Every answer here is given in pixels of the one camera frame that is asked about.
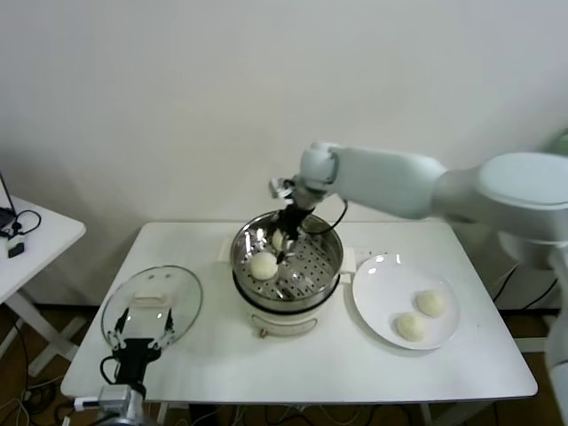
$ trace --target white table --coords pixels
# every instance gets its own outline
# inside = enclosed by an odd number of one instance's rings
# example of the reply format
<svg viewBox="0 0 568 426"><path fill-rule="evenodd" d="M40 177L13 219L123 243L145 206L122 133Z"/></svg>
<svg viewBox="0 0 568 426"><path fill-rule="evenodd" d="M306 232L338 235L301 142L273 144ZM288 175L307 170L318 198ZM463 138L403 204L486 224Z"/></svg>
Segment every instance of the white table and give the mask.
<svg viewBox="0 0 568 426"><path fill-rule="evenodd" d="M36 206L27 201L12 197L16 212L25 209L36 211L42 216L39 228L28 234L25 239L26 250L12 259L5 253L0 256L0 303L6 303L21 319L42 335L50 345L28 366L28 372L36 376L59 354L68 360L73 359L77 346L68 341L85 323L85 319L73 319L59 333L19 290L57 256L67 250L85 233L85 226L69 217ZM24 230L33 226L37 219L34 215L23 215L20 222ZM0 358L16 336L16 330L11 330L0 344Z"/></svg>
<svg viewBox="0 0 568 426"><path fill-rule="evenodd" d="M193 270L204 289L199 318L150 364L147 399L199 403L417 403L532 396L537 383L451 228L445 224L347 223L343 244L428 263L461 304L455 337L436 351L408 351L378 338L353 307L351 284L327 301L324 320L303 336L258 338L245 319L230 265L216 262L236 223L145 225L107 295L151 266ZM99 310L67 371L68 396L98 395L99 362L110 353ZM454 411L438 424L456 424Z"/></svg>

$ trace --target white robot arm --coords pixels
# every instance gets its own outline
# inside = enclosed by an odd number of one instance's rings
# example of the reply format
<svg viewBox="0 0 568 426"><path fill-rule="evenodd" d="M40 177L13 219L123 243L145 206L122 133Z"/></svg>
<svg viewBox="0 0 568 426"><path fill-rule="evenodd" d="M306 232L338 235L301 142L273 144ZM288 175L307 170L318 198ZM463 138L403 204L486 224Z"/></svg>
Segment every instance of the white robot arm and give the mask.
<svg viewBox="0 0 568 426"><path fill-rule="evenodd" d="M430 157L316 142L300 172L273 180L287 211L309 213L330 194L397 217L442 217L485 224L519 263L552 268L568 306L568 159L505 154L469 170L447 170ZM288 215L303 218L302 214ZM547 364L568 424L568 312L547 342Z"/></svg>

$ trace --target black cable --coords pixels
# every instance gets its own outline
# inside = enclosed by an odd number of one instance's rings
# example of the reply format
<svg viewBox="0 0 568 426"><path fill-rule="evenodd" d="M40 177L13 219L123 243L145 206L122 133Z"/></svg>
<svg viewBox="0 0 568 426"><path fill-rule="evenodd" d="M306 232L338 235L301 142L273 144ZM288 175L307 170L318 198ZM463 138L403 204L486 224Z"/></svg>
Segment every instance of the black cable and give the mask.
<svg viewBox="0 0 568 426"><path fill-rule="evenodd" d="M534 299L532 302L530 302L527 306L525 306L524 308L521 308L521 311L525 311L527 309L529 309L531 306L533 306L534 304L536 304L537 302L540 302L542 299L544 299L546 297L546 295L548 293L550 293L552 291L552 289L554 288L554 286L556 285L556 283L558 282L558 278L556 278L552 284L550 284L550 287L547 288L547 291L545 291L544 293L542 293L542 295L540 295L540 297Z"/></svg>
<svg viewBox="0 0 568 426"><path fill-rule="evenodd" d="M497 292L497 296L495 296L493 298L493 302L495 302L499 296L501 295L501 293L503 292L503 290L505 289L505 287L507 287L507 283L509 282L509 280L511 279L511 277L513 276L513 274L515 273L515 271L517 270L518 265L515 266L513 268L513 270L511 272L509 272L509 275L507 275L507 278L503 281L503 285L501 286L501 288L499 289L499 291Z"/></svg>
<svg viewBox="0 0 568 426"><path fill-rule="evenodd" d="M70 415L75 412L75 406L73 405L73 401L66 401L56 406L55 410L53 410L53 420L57 425L63 423L63 418L65 417L65 415L61 416L61 410L64 408L71 408L71 412L67 413L66 415Z"/></svg>
<svg viewBox="0 0 568 426"><path fill-rule="evenodd" d="M26 213L31 213L32 215L35 215L35 217L37 217L37 224L35 224L35 226L33 226L31 229L28 229L27 231L22 231L22 225L21 223L18 221L18 219L26 214ZM31 233L33 231L35 231L37 228L39 228L39 225L42 224L42 215L40 215L39 213L37 213L36 211L33 210L22 210L20 213L18 213L16 215L16 217L14 218L14 221L12 223L12 230L13 230L13 234L12 237L15 236L16 234L18 235L26 235L28 233Z"/></svg>
<svg viewBox="0 0 568 426"><path fill-rule="evenodd" d="M114 359L114 357L108 356L108 357L104 357L99 364L99 371L100 371L100 375L103 376L103 379L105 379L105 382L107 382L108 384L115 384L114 382L111 382L111 380L108 378L107 373L105 373L105 363L111 359Z"/></svg>
<svg viewBox="0 0 568 426"><path fill-rule="evenodd" d="M334 223L333 225L329 226L328 228L324 229L323 231L315 231L315 232L312 232L312 231L306 231L306 230L304 229L304 232L305 232L305 233L308 233L308 234L310 234L310 235L321 235L321 234L323 234L323 233L328 233L329 231L331 231L332 229L334 229L336 226L338 226L338 225L341 223L341 221L343 220L343 218L345 217L345 214L347 213L347 209L349 208L349 202L347 202L347 200L344 200L344 199L342 198L341 201L343 201L343 205L344 205L344 207L343 207L343 212L342 212L342 214L339 216L339 218L335 221L335 223Z"/></svg>
<svg viewBox="0 0 568 426"><path fill-rule="evenodd" d="M16 321L10 316L10 314L8 314L7 312L4 312L6 318L12 323L12 326L16 329L16 331L18 332L18 337L20 338L20 342L21 342L21 349L24 351L24 362L26 363L26 377L24 377L24 386L26 387L26 391L28 390L29 387L29 382L28 382L28 376L29 376L29 371L28 371L28 366L29 366L29 356L28 356L28 347L26 346L26 341L24 340L24 335L21 333L20 328L18 327L18 324L16 323Z"/></svg>

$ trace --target pot lid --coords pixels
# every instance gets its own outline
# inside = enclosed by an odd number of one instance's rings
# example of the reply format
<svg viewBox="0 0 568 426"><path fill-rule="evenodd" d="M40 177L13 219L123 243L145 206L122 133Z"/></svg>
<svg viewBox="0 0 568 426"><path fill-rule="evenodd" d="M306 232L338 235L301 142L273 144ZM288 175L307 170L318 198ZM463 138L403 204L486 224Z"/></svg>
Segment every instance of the pot lid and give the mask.
<svg viewBox="0 0 568 426"><path fill-rule="evenodd" d="M108 299L103 335L113 347L124 339L150 338L164 348L195 322L202 300L201 283L193 272L174 265L146 269Z"/></svg>

